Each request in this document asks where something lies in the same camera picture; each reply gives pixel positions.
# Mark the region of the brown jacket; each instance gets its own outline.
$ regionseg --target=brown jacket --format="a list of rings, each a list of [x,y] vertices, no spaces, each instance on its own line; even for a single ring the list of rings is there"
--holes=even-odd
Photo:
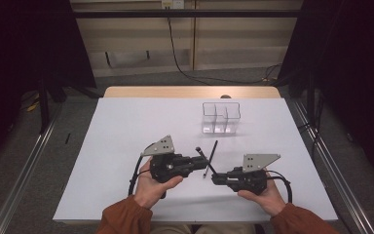
[[[133,195],[106,208],[102,213],[97,234],[148,234],[150,233],[150,210],[141,208]],[[278,215],[270,219],[277,234],[332,234],[338,233],[314,213],[288,203]]]

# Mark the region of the plastic compartment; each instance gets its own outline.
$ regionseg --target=plastic compartment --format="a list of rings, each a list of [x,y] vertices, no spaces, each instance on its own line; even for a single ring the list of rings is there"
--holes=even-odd
[[[204,102],[204,134],[234,134],[240,122],[240,105],[237,102]]]

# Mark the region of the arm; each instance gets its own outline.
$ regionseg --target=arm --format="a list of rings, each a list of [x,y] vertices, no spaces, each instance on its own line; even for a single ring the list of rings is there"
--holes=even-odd
[[[266,190],[259,196],[245,190],[239,191],[238,195],[260,205],[260,207],[272,217],[271,222],[277,234],[338,233],[327,222],[311,211],[295,207],[291,203],[286,204],[275,182],[271,179],[267,181]]]
[[[176,176],[165,183],[157,182],[149,172],[150,160],[139,170],[141,174],[138,177],[135,195],[130,195],[103,211],[97,234],[150,233],[153,215],[150,209],[160,200],[163,193],[183,180],[182,176]]]

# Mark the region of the black curtain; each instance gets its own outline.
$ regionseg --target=black curtain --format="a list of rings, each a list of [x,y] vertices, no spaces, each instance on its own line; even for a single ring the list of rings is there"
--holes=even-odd
[[[319,88],[374,166],[374,1],[306,0],[302,11],[318,14],[298,19],[279,80],[294,97]]]
[[[22,94],[37,90],[41,78],[52,87],[64,86],[55,76],[95,87],[69,1],[0,0],[0,145]]]

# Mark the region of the white table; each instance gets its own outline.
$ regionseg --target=white table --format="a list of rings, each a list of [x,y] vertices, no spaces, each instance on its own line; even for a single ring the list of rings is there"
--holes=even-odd
[[[233,101],[241,105],[242,118],[232,136],[201,133],[202,103]],[[293,203],[325,220],[337,219],[309,153],[281,98],[159,98],[109,97],[98,102],[81,152],[59,202],[55,221],[100,221],[107,206],[127,197],[136,161],[146,146],[171,135],[175,152],[198,156],[196,146],[209,156],[220,173],[241,166],[245,153],[278,153],[268,167],[283,174],[293,190]],[[257,205],[237,196],[227,186],[213,185],[204,171],[192,172],[168,191],[153,208],[155,222],[264,222]],[[287,193],[277,185],[284,200]]]

